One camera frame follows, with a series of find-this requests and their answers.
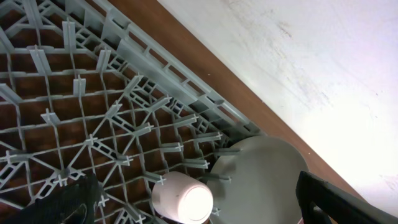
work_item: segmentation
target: white ceramic mug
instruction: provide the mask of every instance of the white ceramic mug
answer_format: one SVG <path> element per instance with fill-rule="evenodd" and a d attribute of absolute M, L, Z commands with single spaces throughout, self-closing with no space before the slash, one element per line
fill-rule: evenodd
<path fill-rule="evenodd" d="M 156 212 L 180 223 L 205 222 L 213 208 L 213 196 L 202 182 L 180 172 L 169 172 L 164 184 L 155 184 L 152 203 Z"/>

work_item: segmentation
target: gray plate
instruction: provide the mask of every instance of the gray plate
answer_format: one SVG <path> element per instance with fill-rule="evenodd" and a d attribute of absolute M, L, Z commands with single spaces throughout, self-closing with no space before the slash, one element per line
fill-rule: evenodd
<path fill-rule="evenodd" d="M 308 170 L 301 154 L 289 143 L 264 136 L 240 141 L 239 156 L 221 156 L 211 173 L 230 175 L 232 183 L 208 182 L 220 216 L 215 224 L 296 224 L 301 211 L 295 186 L 301 170 Z"/>

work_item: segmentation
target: gray plastic rack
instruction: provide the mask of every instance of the gray plastic rack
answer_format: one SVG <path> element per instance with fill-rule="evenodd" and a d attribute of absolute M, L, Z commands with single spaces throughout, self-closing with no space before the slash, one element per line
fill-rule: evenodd
<path fill-rule="evenodd" d="M 260 133 L 106 0 L 5 0 L 0 25 L 7 213 L 92 172 L 103 188 L 96 222 L 165 223 L 150 203 L 162 174 L 229 183 L 206 170 Z"/>

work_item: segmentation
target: white surface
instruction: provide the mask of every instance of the white surface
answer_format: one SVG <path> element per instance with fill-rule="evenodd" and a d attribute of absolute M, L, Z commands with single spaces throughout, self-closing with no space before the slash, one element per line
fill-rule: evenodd
<path fill-rule="evenodd" d="M 220 216 L 214 224 L 296 224 L 302 217 L 295 189 L 304 158 L 289 143 L 258 136 L 232 146 L 239 156 L 221 156 L 212 173 L 230 175 L 230 184 L 208 182 Z"/>
<path fill-rule="evenodd" d="M 398 1 L 159 2 L 369 203 L 398 216 Z"/>
<path fill-rule="evenodd" d="M 156 183 L 152 204 L 156 212 L 179 223 L 202 224 L 211 214 L 213 195 L 202 182 L 180 172 L 163 175 L 164 184 Z"/>

